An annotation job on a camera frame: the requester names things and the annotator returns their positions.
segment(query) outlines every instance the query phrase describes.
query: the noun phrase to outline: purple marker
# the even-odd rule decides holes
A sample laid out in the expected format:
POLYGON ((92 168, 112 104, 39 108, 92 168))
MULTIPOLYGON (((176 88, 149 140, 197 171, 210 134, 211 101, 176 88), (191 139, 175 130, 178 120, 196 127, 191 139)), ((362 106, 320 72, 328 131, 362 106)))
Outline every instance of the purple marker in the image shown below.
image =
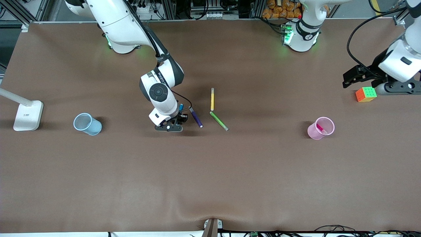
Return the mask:
POLYGON ((196 123, 199 125, 199 127, 203 127, 202 122, 200 122, 199 117, 196 115, 195 111, 192 107, 189 108, 190 113, 192 113, 193 118, 195 119, 196 123))

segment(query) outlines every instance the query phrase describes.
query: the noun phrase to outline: rubik's cube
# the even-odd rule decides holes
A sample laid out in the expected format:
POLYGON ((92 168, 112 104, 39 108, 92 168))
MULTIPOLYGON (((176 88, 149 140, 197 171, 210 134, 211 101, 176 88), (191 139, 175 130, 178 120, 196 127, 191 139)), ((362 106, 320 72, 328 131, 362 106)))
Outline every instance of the rubik's cube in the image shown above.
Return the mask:
POLYGON ((373 87, 363 87, 355 92, 358 102, 369 102, 377 97, 376 91, 373 87))

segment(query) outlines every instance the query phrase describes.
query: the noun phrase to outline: cable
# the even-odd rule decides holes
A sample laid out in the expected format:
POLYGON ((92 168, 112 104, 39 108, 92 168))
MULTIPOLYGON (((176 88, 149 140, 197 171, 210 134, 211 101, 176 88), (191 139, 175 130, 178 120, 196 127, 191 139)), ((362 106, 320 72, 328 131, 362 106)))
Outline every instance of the cable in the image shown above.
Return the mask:
POLYGON ((373 6, 373 2, 372 2, 371 0, 368 0, 368 4, 370 5, 371 9, 372 9, 373 11, 377 12, 377 13, 384 14, 384 13, 387 13, 387 12, 388 12, 388 11, 378 11, 378 10, 376 10, 376 9, 374 8, 374 6, 373 6))
POLYGON ((145 26, 143 25, 143 23, 140 21, 139 16, 137 15, 137 13, 134 11, 134 9, 131 7, 131 5, 127 2, 127 1, 123 1, 127 8, 129 9, 130 13, 135 16, 134 18, 136 19, 137 23, 140 25, 140 27, 142 28, 142 30, 145 32, 146 37, 148 37, 148 40, 151 42, 152 47, 155 50, 155 57, 159 58, 161 55, 159 54, 159 50, 157 45, 155 44, 155 41, 152 39, 151 34, 149 34, 149 31, 145 28, 145 26))
POLYGON ((354 57, 354 55, 352 55, 352 53, 351 53, 351 51, 350 51, 350 49, 349 49, 349 43, 351 43, 351 39, 352 39, 352 37, 354 36, 354 34, 355 34, 355 32, 360 28, 360 27, 362 27, 363 25, 365 25, 367 22, 370 22, 370 21, 372 21, 372 20, 374 20, 374 19, 376 19, 376 18, 379 18, 379 17, 382 17, 382 16, 385 16, 385 15, 388 15, 388 14, 391 14, 391 13, 395 13, 395 12, 400 12, 400 11, 404 11, 404 10, 406 10, 406 8, 402 8, 402 9, 397 9, 397 10, 394 10, 394 11, 390 11, 390 12, 387 12, 387 13, 383 13, 383 14, 380 14, 380 15, 377 15, 377 16, 373 16, 373 17, 371 17, 370 19, 367 19, 367 20, 365 20, 365 21, 363 21, 361 24, 359 24, 353 31, 352 31, 352 33, 351 33, 351 35, 349 36, 349 38, 348 38, 348 42, 346 43, 346 51, 348 52, 348 54, 349 54, 349 56, 355 61, 355 62, 357 62, 361 67, 363 67, 366 71, 368 71, 369 73, 371 73, 372 75, 374 75, 374 76, 377 76, 377 77, 380 77, 379 75, 377 75, 377 74, 375 74, 374 72, 372 72, 370 69, 368 69, 368 67, 367 66, 365 66, 362 62, 360 62, 356 57, 354 57))
POLYGON ((220 5, 220 7, 222 7, 222 9, 224 9, 226 11, 235 11, 235 10, 238 9, 238 6, 233 7, 233 8, 229 8, 229 6, 222 5, 222 0, 219 0, 219 5, 220 5))
POLYGON ((274 27, 278 27, 278 28, 280 28, 280 27, 281 27, 281 25, 274 24, 274 23, 270 23, 268 19, 265 19, 265 18, 262 18, 262 17, 259 17, 259 16, 255 16, 254 18, 260 19, 260 20, 261 20, 261 21, 263 21, 264 23, 268 24, 268 25, 270 26, 270 28, 271 28, 273 31, 275 31, 277 34, 279 34, 279 35, 280 35, 280 34, 282 34, 280 31, 277 31, 277 30, 276 30, 276 28, 274 28, 274 27))
POLYGON ((1 7, 0 8, 0 18, 2 18, 4 16, 4 14, 6 14, 6 9, 1 7))
POLYGON ((206 13, 208 12, 209 2, 208 2, 208 0, 204 0, 204 1, 205 1, 205 4, 203 4, 203 13, 199 18, 196 19, 196 21, 202 19, 206 15, 206 13))
POLYGON ((155 14, 161 19, 161 20, 165 20, 163 16, 161 16, 161 14, 159 13, 159 8, 157 7, 157 4, 155 2, 155 0, 151 0, 151 7, 154 10, 155 14))
POLYGON ((177 92, 173 91, 172 89, 170 89, 170 90, 171 90, 174 94, 178 95, 179 97, 181 97, 181 98, 183 98, 183 99, 185 99, 185 100, 187 100, 187 101, 189 102, 190 106, 189 106, 187 109, 183 109, 181 112, 187 111, 187 110, 189 110, 189 109, 193 106, 192 102, 191 102, 189 99, 187 99, 186 97, 184 97, 184 96, 180 95, 179 93, 177 93, 177 92))
POLYGON ((187 2, 190 2, 190 0, 186 0, 186 1, 184 2, 184 13, 186 14, 187 18, 191 20, 191 19, 193 19, 193 18, 192 18, 192 16, 190 15, 190 13, 188 13, 188 12, 187 12, 187 11, 191 8, 191 6, 190 6, 190 5, 188 5, 188 6, 186 7, 187 2))

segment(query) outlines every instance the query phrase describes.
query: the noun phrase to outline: green marker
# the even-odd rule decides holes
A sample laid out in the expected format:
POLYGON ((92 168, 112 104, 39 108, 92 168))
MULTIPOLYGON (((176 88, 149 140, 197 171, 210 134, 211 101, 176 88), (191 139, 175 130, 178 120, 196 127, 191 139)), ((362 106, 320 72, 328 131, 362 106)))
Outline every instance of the green marker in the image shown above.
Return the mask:
POLYGON ((218 124, 225 129, 225 131, 228 131, 228 127, 225 126, 225 124, 211 111, 209 114, 218 122, 218 124))

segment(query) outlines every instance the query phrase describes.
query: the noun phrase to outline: marker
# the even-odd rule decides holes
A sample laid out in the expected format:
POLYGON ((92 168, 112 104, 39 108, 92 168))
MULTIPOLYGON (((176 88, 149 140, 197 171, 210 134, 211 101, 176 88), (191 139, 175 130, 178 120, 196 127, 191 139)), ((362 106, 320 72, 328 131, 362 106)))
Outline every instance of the marker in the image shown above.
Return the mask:
POLYGON ((196 115, 196 113, 195 113, 195 111, 193 110, 193 108, 192 108, 192 107, 190 107, 190 108, 189 108, 189 110, 190 110, 190 113, 192 114, 193 118, 195 119, 196 123, 199 125, 199 127, 200 127, 200 128, 202 128, 202 127, 203 127, 203 124, 202 124, 202 122, 200 122, 200 119, 199 119, 199 117, 196 115))
POLYGON ((211 111, 211 112, 209 112, 209 114, 218 122, 218 124, 223 128, 223 129, 225 129, 225 131, 228 131, 228 127, 227 126, 225 126, 225 124, 211 111))
POLYGON ((215 88, 210 89, 210 110, 213 111, 215 107, 215 88))
POLYGON ((324 129, 322 128, 322 126, 320 126, 320 125, 316 124, 316 128, 317 128, 317 129, 319 129, 319 130, 321 131, 321 133, 322 133, 322 134, 324 134, 324 135, 327 135, 327 134, 328 134, 328 132, 327 132, 326 130, 324 130, 324 129))

